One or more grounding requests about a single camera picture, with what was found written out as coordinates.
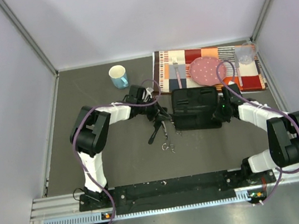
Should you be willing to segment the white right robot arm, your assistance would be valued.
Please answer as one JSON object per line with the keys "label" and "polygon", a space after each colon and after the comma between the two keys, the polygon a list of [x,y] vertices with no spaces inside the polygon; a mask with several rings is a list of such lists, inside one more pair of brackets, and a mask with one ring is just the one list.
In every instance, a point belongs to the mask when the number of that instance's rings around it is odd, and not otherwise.
{"label": "white right robot arm", "polygon": [[299,111],[285,113],[242,97],[237,84],[222,87],[222,97],[213,119],[229,122],[237,118],[263,129],[269,147],[263,152],[242,160],[241,177],[255,184],[262,172],[299,163]]}

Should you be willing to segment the black zip tool case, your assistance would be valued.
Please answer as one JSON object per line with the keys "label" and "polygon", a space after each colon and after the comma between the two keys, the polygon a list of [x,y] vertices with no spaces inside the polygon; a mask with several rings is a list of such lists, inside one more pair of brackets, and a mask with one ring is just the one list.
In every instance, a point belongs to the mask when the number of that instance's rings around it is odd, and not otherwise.
{"label": "black zip tool case", "polygon": [[173,90],[171,94],[172,118],[175,129],[219,129],[222,122],[213,119],[218,106],[218,92],[214,86]]}

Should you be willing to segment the long black barber comb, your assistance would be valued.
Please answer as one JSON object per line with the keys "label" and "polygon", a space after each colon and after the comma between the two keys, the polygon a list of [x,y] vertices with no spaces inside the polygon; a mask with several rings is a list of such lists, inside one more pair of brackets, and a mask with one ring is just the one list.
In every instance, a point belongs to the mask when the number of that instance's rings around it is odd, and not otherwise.
{"label": "long black barber comb", "polygon": [[189,115],[189,114],[200,114],[204,112],[208,112],[212,109],[210,105],[200,105],[200,106],[186,106],[181,109],[174,109],[172,115],[173,116],[182,116],[182,115]]}

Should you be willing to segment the silver straight scissors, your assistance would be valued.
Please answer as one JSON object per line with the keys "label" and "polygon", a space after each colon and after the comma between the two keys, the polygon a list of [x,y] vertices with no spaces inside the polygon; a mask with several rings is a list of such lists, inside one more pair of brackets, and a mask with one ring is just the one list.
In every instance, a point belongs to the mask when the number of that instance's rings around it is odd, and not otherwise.
{"label": "silver straight scissors", "polygon": [[174,121],[173,118],[171,118],[170,122],[172,123],[172,125],[173,125],[173,127],[174,127],[174,129],[175,129],[175,133],[176,133],[178,136],[182,137],[182,131],[179,130],[179,129],[177,129],[177,126],[175,125],[175,121]]}

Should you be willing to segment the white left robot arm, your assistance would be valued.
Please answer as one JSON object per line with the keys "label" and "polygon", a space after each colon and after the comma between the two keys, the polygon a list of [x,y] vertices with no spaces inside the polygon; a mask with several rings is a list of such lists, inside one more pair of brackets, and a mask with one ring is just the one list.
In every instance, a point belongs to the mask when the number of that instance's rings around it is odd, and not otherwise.
{"label": "white left robot arm", "polygon": [[151,144],[163,121],[171,119],[167,109],[161,107],[157,98],[153,97],[151,88],[131,85],[122,101],[95,107],[83,106],[77,116],[70,143],[85,173],[84,192],[90,195],[90,201],[98,207],[105,207],[110,201],[109,193],[105,190],[107,179],[102,164],[102,151],[107,142],[109,126],[140,114],[154,123],[155,132],[149,139]]}

